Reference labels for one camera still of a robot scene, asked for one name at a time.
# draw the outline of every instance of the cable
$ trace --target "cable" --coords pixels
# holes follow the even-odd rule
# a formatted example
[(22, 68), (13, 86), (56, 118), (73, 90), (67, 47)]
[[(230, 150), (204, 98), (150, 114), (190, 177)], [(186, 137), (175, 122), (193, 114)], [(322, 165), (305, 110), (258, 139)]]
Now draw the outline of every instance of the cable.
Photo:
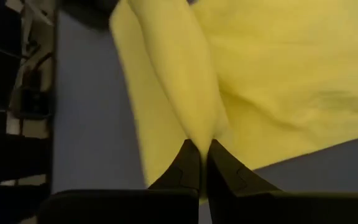
[(6, 55), (8, 55), (8, 56), (11, 56), (11, 57), (14, 57), (14, 58), (17, 58), (17, 59), (22, 59), (22, 58), (28, 59), (28, 56), (25, 56), (25, 55), (17, 55), (17, 54), (14, 54), (14, 53), (7, 52), (7, 51), (5, 51), (5, 50), (3, 50), (3, 49), (0, 49), (0, 53), (6, 54)]
[(37, 70), (39, 70), (41, 65), (51, 57), (52, 57), (52, 52), (45, 54), (42, 58), (40, 58), (40, 60), (37, 62), (37, 64), (35, 64), (34, 68), (32, 69), (32, 72), (36, 72)]
[(23, 63), (20, 64), (19, 69), (25, 65), (29, 60), (32, 59), (32, 57), (38, 53), (38, 51), (41, 49), (41, 45), (36, 46), (36, 48), (31, 52), (29, 58), (27, 58)]

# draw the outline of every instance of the yellow fabric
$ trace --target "yellow fabric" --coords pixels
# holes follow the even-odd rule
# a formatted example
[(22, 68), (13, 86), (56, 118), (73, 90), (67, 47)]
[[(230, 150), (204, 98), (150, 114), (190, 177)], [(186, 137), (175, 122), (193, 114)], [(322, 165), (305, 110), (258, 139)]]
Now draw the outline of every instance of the yellow fabric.
[(188, 137), (251, 169), (358, 138), (357, 0), (122, 0), (111, 30), (148, 184)]

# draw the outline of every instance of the yellow cloth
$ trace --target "yellow cloth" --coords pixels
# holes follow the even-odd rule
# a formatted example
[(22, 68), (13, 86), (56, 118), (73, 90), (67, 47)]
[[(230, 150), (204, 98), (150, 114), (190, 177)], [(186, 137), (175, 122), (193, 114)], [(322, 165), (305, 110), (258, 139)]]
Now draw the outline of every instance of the yellow cloth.
[(357, 0), (121, 0), (110, 24), (148, 184), (188, 137), (251, 169), (358, 138)]

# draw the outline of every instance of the gray surface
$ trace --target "gray surface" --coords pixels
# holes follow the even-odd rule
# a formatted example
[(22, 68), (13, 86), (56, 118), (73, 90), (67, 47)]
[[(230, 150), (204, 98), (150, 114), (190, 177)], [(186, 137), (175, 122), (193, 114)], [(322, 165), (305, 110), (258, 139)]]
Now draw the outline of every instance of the gray surface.
[(60, 14), (52, 190), (144, 188), (133, 116), (109, 32)]
[[(60, 13), (53, 191), (143, 189), (122, 71), (110, 33)], [(358, 192), (358, 140), (257, 170), (283, 190)], [(208, 205), (200, 223), (211, 223)]]

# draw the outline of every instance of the fold in fabric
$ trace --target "fold in fabric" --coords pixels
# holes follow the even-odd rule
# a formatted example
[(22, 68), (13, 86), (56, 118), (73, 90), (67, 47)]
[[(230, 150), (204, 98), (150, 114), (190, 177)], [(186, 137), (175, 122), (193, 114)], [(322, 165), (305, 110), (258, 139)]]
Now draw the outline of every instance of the fold in fabric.
[(122, 0), (110, 25), (148, 184), (186, 138), (251, 169), (358, 138), (358, 1)]

